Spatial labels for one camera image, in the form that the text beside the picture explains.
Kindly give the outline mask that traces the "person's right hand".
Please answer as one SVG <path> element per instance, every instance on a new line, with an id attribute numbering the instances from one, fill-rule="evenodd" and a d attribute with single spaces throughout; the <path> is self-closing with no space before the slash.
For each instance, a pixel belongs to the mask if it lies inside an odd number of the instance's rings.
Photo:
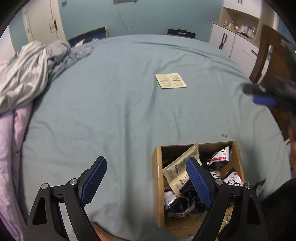
<path id="1" fill-rule="evenodd" d="M 290 139 L 290 167 L 293 173 L 296 173 L 296 141 L 295 141 L 295 130 L 290 127 L 288 132 Z"/>

